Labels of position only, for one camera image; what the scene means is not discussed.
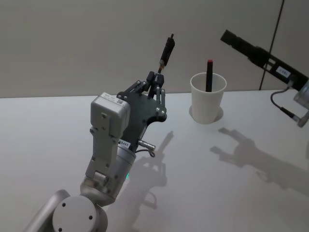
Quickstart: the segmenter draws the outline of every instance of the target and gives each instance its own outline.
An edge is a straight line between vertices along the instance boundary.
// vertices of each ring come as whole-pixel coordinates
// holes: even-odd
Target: sticker
[[[119,142],[118,144],[121,144],[122,146],[124,146],[125,148],[128,148],[130,147],[131,143],[127,142],[127,141],[124,141],[122,139],[119,139]]]
[[[107,99],[107,100],[109,100],[111,102],[114,102],[114,103],[118,104],[118,105],[121,105],[121,106],[125,105],[123,100],[121,100],[119,98],[116,98],[115,96],[112,96],[112,95],[110,95],[108,93],[103,93],[101,96],[102,96],[102,98],[105,98],[105,99]]]
[[[289,71],[287,71],[286,69],[284,69],[283,67],[279,66],[276,70],[277,73],[281,74],[282,76],[289,78],[289,76],[291,75],[291,73]]]

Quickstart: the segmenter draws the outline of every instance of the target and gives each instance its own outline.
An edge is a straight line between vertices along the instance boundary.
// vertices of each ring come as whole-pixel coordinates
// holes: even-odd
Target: table surface
[[[200,125],[190,94],[168,94],[168,119],[147,129],[108,232],[304,232],[309,229],[309,125],[271,91],[226,92],[223,116]],[[276,96],[302,116],[294,90]],[[0,231],[22,231],[59,189],[78,195],[92,154],[94,97],[0,99]]]

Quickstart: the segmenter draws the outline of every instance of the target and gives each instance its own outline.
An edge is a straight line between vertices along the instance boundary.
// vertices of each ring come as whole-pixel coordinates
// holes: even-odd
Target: black marker
[[[212,91],[212,66],[213,66],[213,61],[212,59],[209,59],[207,62],[206,92]]]

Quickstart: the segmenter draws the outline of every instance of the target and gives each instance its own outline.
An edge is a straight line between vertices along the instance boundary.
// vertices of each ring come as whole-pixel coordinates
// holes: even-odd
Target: gray wall
[[[309,76],[309,1],[286,0],[272,54]],[[262,89],[285,88],[285,84],[266,74]]]
[[[274,50],[304,30],[305,0],[287,0]],[[156,71],[167,37],[176,46],[164,70],[167,92],[188,92],[192,75],[214,71],[228,90],[257,90],[262,70],[220,41],[225,29],[269,49],[281,0],[0,0],[0,97],[115,94]],[[300,51],[286,50],[298,67]],[[266,77],[263,88],[279,88]]]

